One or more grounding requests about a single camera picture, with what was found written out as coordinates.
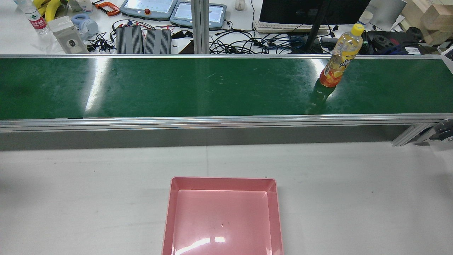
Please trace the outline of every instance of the green conveyor belt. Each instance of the green conveyor belt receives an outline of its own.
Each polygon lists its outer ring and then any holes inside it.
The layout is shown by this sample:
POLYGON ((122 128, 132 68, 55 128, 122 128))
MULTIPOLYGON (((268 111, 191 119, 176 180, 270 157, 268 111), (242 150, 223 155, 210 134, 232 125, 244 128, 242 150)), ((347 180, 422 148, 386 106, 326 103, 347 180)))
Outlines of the green conveyor belt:
POLYGON ((439 59, 0 59, 0 119, 453 113, 439 59))

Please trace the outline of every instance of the clamp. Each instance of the clamp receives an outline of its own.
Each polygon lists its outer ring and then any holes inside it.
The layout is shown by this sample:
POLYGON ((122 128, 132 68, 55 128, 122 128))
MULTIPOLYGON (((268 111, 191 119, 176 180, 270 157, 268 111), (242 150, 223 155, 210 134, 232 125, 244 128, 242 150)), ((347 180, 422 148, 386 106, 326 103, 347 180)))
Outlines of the clamp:
POLYGON ((99 1, 94 2, 92 4, 97 9, 100 9, 101 11, 105 12, 107 14, 107 16, 111 17, 111 16, 115 16, 115 15, 118 15, 118 14, 121 13, 120 9, 118 8, 118 6, 114 5, 113 3, 111 3, 111 2, 103 2, 103 3, 98 4, 100 1, 102 1, 102 0, 99 0, 99 1), (104 9, 104 7, 109 7, 112 10, 106 10, 106 9, 104 9))

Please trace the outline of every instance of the banana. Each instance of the banana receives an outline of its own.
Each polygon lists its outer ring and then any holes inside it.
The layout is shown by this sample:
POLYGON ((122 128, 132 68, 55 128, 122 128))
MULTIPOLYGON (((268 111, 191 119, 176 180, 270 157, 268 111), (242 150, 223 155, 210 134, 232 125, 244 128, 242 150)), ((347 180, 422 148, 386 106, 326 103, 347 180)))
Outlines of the banana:
POLYGON ((43 6, 38 8, 39 14, 41 14, 41 16, 44 16, 44 13, 46 12, 47 4, 48 3, 45 3, 43 6))
POLYGON ((43 6, 43 4, 49 2, 49 0, 33 0, 33 4, 34 6, 36 6, 36 8, 41 8, 41 6, 43 6))
POLYGON ((49 22, 51 20, 55 19, 55 14, 57 13, 58 7, 60 7, 61 2, 60 0, 50 0, 50 2, 47 4, 46 8, 46 22, 49 22))

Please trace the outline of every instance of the screen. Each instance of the screen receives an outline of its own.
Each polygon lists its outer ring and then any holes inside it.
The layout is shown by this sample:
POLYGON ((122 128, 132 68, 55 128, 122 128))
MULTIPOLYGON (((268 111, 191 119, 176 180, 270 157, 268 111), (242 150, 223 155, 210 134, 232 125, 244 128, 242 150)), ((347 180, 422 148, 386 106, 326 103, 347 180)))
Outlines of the screen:
MULTIPOLYGON (((313 25, 323 0, 263 0, 260 21, 313 25)), ((330 0, 323 25, 355 24, 370 0, 330 0)))
MULTIPOLYGON (((223 7, 221 6, 209 6, 209 21, 210 22, 221 22, 223 13, 223 7)), ((190 3, 181 3, 179 4, 174 17, 177 19, 192 19, 192 8, 190 3)))
POLYGON ((124 8, 140 10, 149 9, 150 11, 169 13, 173 1, 174 0, 127 0, 124 8))

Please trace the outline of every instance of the pink tray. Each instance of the pink tray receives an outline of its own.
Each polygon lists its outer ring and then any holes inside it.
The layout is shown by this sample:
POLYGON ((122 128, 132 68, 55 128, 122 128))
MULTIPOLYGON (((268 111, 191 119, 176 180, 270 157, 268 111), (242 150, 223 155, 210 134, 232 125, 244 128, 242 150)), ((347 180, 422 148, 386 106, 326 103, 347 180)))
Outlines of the pink tray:
POLYGON ((163 255, 283 255, 274 179, 175 177, 163 255))

